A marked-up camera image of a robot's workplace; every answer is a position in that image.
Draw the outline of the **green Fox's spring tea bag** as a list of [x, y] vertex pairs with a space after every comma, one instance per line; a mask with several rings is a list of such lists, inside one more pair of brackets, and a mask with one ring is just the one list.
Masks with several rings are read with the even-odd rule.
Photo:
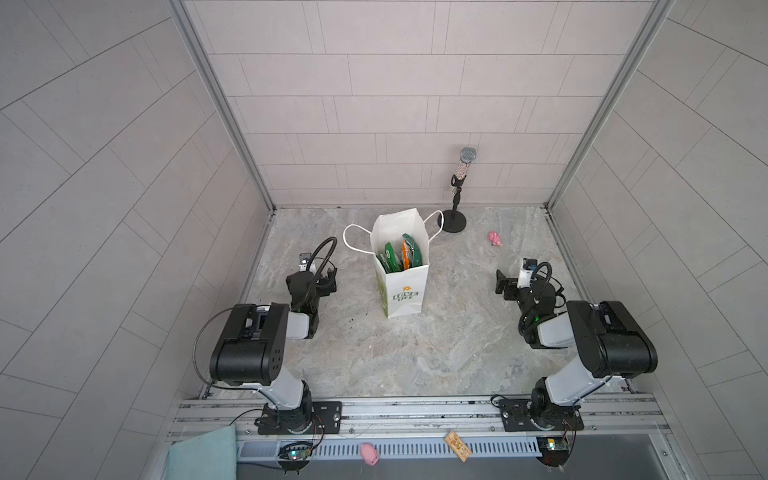
[[384, 255], [389, 262], [390, 268], [392, 270], [391, 273], [397, 273], [397, 272], [403, 271], [401, 261], [397, 253], [395, 252], [393, 245], [390, 242], [387, 242], [385, 244]]

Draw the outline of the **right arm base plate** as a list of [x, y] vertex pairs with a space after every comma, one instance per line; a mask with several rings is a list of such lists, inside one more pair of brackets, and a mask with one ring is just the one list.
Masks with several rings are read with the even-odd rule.
[[505, 432], [549, 432], [584, 429], [579, 407], [559, 406], [531, 398], [496, 396], [491, 400]]

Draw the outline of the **orange Fox's fruits bag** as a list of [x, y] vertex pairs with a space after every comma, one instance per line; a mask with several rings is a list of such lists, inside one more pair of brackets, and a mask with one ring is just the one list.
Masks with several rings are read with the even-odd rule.
[[403, 269], [408, 270], [411, 267], [412, 251], [406, 240], [403, 240], [401, 244], [401, 256]]

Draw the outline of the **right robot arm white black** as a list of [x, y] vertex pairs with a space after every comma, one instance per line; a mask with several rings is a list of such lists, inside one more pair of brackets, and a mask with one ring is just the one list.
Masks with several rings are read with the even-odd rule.
[[623, 303], [568, 300], [551, 265], [522, 268], [517, 277], [496, 272], [495, 292], [517, 303], [518, 333], [540, 350], [574, 347], [576, 356], [557, 373], [540, 378], [528, 400], [494, 395], [507, 431], [583, 428], [580, 403], [614, 378], [651, 373], [658, 354]]

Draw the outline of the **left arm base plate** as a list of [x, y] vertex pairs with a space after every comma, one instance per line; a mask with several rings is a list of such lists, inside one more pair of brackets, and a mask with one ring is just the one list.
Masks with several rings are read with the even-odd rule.
[[274, 410], [264, 405], [255, 421], [260, 435], [338, 434], [343, 404], [340, 401], [313, 401], [293, 410]]

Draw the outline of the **white paper bag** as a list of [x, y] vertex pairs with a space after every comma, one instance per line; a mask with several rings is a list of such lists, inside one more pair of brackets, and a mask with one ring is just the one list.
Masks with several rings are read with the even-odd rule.
[[388, 318], [418, 314], [422, 310], [430, 268], [430, 246], [436, 234], [427, 232], [430, 220], [443, 220], [435, 211], [423, 218], [417, 209], [379, 216], [368, 230], [350, 224], [368, 236], [370, 246], [357, 251], [373, 258], [381, 303]]

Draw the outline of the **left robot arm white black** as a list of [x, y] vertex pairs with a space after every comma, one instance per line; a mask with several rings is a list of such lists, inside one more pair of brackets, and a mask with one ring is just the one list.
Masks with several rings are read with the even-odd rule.
[[319, 300], [337, 291], [337, 269], [299, 271], [286, 278], [298, 304], [237, 304], [229, 310], [209, 362], [221, 389], [253, 390], [266, 399], [256, 421], [261, 434], [303, 434], [314, 421], [309, 386], [283, 367], [288, 340], [308, 340], [319, 326]]

